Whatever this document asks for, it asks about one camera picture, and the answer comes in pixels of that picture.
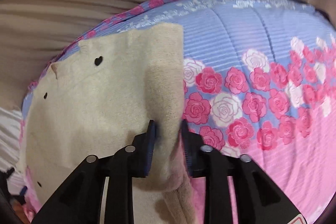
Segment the pink blue rose bedspread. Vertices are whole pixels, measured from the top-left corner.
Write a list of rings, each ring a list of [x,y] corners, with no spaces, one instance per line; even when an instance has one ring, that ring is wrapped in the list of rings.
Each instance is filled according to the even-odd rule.
[[[183,28],[181,120],[222,154],[251,155],[315,223],[335,194],[335,28],[298,0],[149,0],[104,20],[31,84],[21,153],[33,92],[51,64],[76,53],[82,40],[160,23]],[[21,165],[35,216],[43,204]],[[205,181],[188,178],[196,223],[202,223]]]

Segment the white satin curtain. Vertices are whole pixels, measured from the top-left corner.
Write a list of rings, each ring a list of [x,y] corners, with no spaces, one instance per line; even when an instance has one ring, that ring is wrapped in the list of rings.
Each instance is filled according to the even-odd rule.
[[[19,194],[25,186],[24,174],[17,167],[21,118],[21,110],[17,108],[13,110],[1,108],[1,171],[6,171],[12,167],[15,168],[15,172],[8,180],[9,192],[14,195]]]

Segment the cream knit sweater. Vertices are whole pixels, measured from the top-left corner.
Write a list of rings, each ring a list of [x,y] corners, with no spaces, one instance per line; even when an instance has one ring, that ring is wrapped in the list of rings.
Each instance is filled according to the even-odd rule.
[[[160,23],[79,43],[33,92],[20,162],[44,204],[88,155],[113,155],[159,126],[149,176],[134,183],[137,223],[196,223],[178,133],[184,108],[183,28]]]

